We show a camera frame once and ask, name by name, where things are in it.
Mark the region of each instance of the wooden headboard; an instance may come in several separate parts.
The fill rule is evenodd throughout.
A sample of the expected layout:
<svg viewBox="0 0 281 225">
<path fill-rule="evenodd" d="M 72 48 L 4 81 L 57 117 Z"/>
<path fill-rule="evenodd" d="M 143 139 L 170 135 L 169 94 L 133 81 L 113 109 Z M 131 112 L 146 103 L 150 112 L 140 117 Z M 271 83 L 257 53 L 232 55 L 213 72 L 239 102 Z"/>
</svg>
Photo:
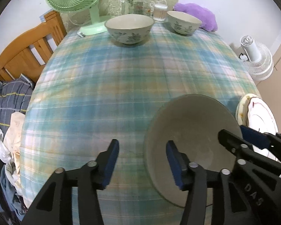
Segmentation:
<svg viewBox="0 0 281 225">
<path fill-rule="evenodd" d="M 9 72 L 15 79 L 23 73 L 37 82 L 45 65 L 40 65 L 29 46 L 33 45 L 47 63 L 53 52 L 46 36 L 51 34 L 58 46 L 67 34 L 58 12 L 51 11 L 44 18 L 45 22 L 21 34 L 3 50 L 0 55 L 1 81 L 13 80 Z"/>
</svg>

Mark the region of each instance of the fan base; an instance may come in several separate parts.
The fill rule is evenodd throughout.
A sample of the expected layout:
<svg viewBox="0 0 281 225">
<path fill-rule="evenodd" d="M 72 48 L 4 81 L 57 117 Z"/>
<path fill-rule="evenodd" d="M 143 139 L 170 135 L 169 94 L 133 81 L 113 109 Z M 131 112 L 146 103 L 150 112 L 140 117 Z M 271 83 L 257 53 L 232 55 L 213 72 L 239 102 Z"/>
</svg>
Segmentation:
<svg viewBox="0 0 281 225">
<path fill-rule="evenodd" d="M 107 28 L 105 27 L 104 24 L 107 20 L 111 19 L 112 17 L 113 16 L 110 16 L 110 15 L 101 16 L 99 23 L 82 26 L 78 30 L 77 34 L 80 37 L 85 37 L 85 36 L 88 36 L 88 35 L 96 35 L 96 34 L 106 32 Z"/>
</svg>

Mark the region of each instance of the fan stand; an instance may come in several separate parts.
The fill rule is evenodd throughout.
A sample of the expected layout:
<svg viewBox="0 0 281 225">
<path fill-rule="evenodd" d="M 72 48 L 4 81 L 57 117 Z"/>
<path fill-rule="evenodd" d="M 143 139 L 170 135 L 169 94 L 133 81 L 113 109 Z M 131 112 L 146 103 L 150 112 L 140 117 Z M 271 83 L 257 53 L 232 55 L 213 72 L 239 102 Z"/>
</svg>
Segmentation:
<svg viewBox="0 0 281 225">
<path fill-rule="evenodd" d="M 104 24 L 107 20 L 112 18 L 112 16 L 110 15 L 100 17 L 98 4 L 90 7 L 90 17 L 92 20 L 92 24 L 81 26 L 78 30 L 77 34 L 80 37 L 106 32 L 107 28 Z"/>
</svg>

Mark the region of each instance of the purple plush toy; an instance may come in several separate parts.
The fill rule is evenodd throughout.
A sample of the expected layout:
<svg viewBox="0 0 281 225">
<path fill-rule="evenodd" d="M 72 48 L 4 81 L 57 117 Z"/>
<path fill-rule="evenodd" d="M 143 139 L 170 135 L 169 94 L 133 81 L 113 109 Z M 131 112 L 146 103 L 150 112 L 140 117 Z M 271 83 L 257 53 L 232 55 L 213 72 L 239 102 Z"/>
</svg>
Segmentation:
<svg viewBox="0 0 281 225">
<path fill-rule="evenodd" d="M 175 11 L 188 13 L 202 21 L 200 28 L 208 32 L 217 31 L 217 23 L 215 15 L 207 8 L 203 8 L 195 3 L 181 4 L 177 3 L 174 6 Z"/>
</svg>

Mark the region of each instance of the table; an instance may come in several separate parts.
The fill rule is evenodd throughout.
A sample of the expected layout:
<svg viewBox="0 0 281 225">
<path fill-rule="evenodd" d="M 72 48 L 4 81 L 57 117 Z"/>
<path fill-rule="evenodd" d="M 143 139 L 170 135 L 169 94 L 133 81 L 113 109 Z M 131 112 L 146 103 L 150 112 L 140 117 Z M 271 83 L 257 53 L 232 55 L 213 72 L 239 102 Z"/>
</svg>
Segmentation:
<svg viewBox="0 0 281 225">
<path fill-rule="evenodd" d="M 241 96 L 259 92 L 241 61 L 216 33 L 176 34 L 155 23 L 148 39 L 132 46 L 102 33 L 71 31 L 44 68 L 26 113 L 21 183 L 29 206 L 58 167 L 79 168 L 105 151 L 120 154 L 111 184 L 98 192 L 105 225 L 179 224 L 182 209 L 151 184 L 143 142 L 158 109 L 184 94 L 203 94 L 233 114 Z M 73 220 L 78 224 L 77 190 Z"/>
</svg>

